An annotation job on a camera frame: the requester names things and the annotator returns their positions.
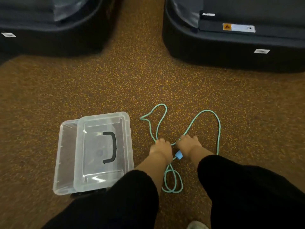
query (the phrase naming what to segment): jump rope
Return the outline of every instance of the jump rope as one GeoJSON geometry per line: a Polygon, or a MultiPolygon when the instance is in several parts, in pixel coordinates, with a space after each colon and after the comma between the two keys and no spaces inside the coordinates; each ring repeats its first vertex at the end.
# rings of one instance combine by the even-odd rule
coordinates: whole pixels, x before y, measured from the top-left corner
{"type": "MultiPolygon", "coordinates": [[[[203,112],[211,112],[211,113],[213,113],[214,116],[216,117],[217,121],[218,121],[218,138],[217,138],[217,152],[216,152],[216,155],[218,155],[218,153],[219,153],[219,140],[220,140],[221,125],[220,125],[220,120],[219,120],[217,114],[216,114],[215,112],[213,112],[212,110],[208,110],[208,109],[207,109],[207,110],[203,110],[203,111],[199,112],[199,113],[194,117],[194,119],[191,121],[191,123],[189,124],[187,130],[184,132],[183,135],[185,135],[185,134],[188,133],[189,129],[191,128],[191,126],[192,126],[192,124],[194,123],[194,121],[196,120],[196,118],[197,118],[201,113],[203,113],[203,112]]],[[[142,120],[142,121],[147,121],[147,122],[149,123],[149,132],[150,132],[150,135],[151,135],[152,139],[154,140],[154,142],[156,142],[156,140],[158,139],[158,130],[159,130],[160,124],[161,124],[162,120],[164,119],[166,113],[167,113],[167,106],[166,106],[165,104],[157,104],[149,113],[147,113],[146,115],[143,115],[142,117],[140,117],[140,120],[142,120]],[[152,126],[151,126],[150,120],[149,120],[149,119],[146,119],[145,117],[151,115],[151,113],[153,113],[153,111],[154,111],[157,107],[159,107],[159,106],[161,106],[161,105],[165,107],[165,112],[164,112],[164,114],[163,114],[161,120],[160,120],[159,123],[158,123],[157,131],[156,131],[156,138],[154,138],[153,133],[152,133],[152,126]]],[[[175,157],[173,158],[173,161],[174,161],[176,158],[178,158],[179,160],[182,158],[182,154],[181,154],[180,150],[175,154],[175,157]]],[[[174,194],[177,194],[177,193],[180,193],[180,192],[183,190],[182,178],[181,178],[180,174],[178,173],[178,171],[175,170],[175,169],[173,168],[173,166],[172,166],[171,163],[166,167],[166,170],[165,170],[165,173],[164,173],[164,183],[165,183],[165,187],[166,187],[167,190],[164,189],[163,187],[162,187],[162,190],[163,190],[164,192],[166,192],[166,193],[174,193],[174,194]],[[167,173],[169,173],[169,172],[173,172],[173,176],[174,176],[174,179],[175,179],[175,185],[174,185],[174,187],[173,187],[172,189],[168,187],[167,182],[166,182],[166,175],[167,175],[167,173]],[[181,182],[181,188],[180,188],[180,190],[178,190],[178,191],[176,190],[176,187],[177,187],[177,177],[176,177],[176,174],[178,175],[178,177],[179,177],[179,179],[180,179],[180,182],[181,182]]]]}

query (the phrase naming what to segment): person's right hand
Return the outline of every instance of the person's right hand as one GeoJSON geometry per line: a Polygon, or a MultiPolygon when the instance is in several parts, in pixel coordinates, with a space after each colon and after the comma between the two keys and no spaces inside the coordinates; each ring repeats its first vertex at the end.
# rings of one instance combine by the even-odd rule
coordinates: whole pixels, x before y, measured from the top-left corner
{"type": "Polygon", "coordinates": [[[194,147],[202,147],[202,145],[198,141],[197,136],[191,138],[188,134],[182,135],[180,137],[180,140],[176,142],[176,146],[178,147],[178,149],[180,149],[183,157],[186,159],[190,159],[190,153],[194,149],[194,147]]]}

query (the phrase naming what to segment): white sneaker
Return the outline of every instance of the white sneaker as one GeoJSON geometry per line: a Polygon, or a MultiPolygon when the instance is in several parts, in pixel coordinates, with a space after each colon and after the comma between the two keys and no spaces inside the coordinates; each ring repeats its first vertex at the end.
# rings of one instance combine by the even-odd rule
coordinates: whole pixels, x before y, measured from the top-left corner
{"type": "Polygon", "coordinates": [[[209,229],[209,228],[199,221],[192,221],[186,229],[209,229]]]}

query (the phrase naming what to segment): forearm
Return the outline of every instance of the forearm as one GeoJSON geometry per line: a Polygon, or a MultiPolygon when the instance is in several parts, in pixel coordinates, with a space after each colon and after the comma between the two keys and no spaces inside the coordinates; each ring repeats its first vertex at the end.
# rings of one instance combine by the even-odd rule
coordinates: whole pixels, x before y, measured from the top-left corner
{"type": "Polygon", "coordinates": [[[199,162],[209,155],[213,155],[213,153],[202,146],[194,146],[190,152],[190,160],[197,169],[199,162]]]}
{"type": "Polygon", "coordinates": [[[154,184],[157,187],[158,195],[160,195],[163,176],[166,169],[166,159],[162,154],[153,153],[150,154],[140,165],[138,165],[136,170],[144,171],[148,176],[151,177],[154,184]]]}

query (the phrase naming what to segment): treadmill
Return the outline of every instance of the treadmill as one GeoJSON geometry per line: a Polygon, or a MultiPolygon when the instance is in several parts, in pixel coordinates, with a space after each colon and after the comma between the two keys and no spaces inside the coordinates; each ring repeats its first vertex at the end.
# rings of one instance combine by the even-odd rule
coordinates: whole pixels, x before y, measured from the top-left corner
{"type": "Polygon", "coordinates": [[[210,66],[305,71],[305,0],[165,0],[173,57],[210,66]]]}
{"type": "Polygon", "coordinates": [[[102,50],[120,0],[0,0],[0,53],[77,56],[102,50]]]}

